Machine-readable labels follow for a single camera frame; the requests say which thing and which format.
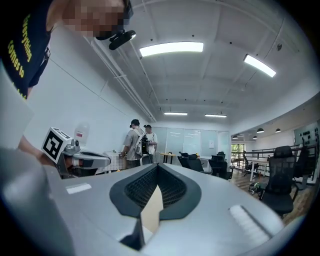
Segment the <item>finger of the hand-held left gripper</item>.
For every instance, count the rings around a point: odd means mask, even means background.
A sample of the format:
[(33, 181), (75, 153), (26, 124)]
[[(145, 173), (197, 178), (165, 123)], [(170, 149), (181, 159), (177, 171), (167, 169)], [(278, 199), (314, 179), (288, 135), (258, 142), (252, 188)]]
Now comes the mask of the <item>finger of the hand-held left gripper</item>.
[(72, 168), (68, 172), (75, 177), (88, 177), (94, 176), (97, 172), (97, 169), (83, 169), (83, 168)]
[(71, 159), (72, 165), (81, 169), (103, 169), (111, 164), (108, 156), (91, 151), (79, 151)]

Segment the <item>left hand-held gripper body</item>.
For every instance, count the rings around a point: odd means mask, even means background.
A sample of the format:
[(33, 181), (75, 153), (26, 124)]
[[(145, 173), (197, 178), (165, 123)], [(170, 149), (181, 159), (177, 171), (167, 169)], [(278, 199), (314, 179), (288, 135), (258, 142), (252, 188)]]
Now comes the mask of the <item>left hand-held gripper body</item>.
[(80, 151), (77, 140), (61, 131), (59, 128), (50, 127), (42, 143), (42, 152), (53, 161), (62, 179), (71, 178), (65, 163), (65, 157), (73, 158)]

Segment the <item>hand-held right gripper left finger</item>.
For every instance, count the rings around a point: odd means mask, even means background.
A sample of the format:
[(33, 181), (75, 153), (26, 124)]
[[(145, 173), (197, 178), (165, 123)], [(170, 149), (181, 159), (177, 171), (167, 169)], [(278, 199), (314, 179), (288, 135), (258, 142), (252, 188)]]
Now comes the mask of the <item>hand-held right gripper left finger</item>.
[(121, 243), (134, 232), (135, 217), (124, 216), (110, 199), (116, 182), (134, 175), (150, 165), (111, 174), (61, 179), (57, 169), (46, 165), (46, 177), (55, 201), (73, 241), (76, 256), (157, 256), (158, 246), (147, 244), (135, 250)]

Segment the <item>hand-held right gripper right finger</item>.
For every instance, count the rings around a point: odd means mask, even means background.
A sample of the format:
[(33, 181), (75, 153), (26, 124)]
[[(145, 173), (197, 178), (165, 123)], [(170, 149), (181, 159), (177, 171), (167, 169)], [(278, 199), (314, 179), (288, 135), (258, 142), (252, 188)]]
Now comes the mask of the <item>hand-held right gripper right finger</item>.
[(157, 187), (141, 213), (142, 224), (152, 232), (143, 254), (247, 255), (284, 228), (275, 212), (232, 182), (180, 166), (172, 168), (200, 186), (201, 199), (185, 218), (159, 221), (163, 202)]

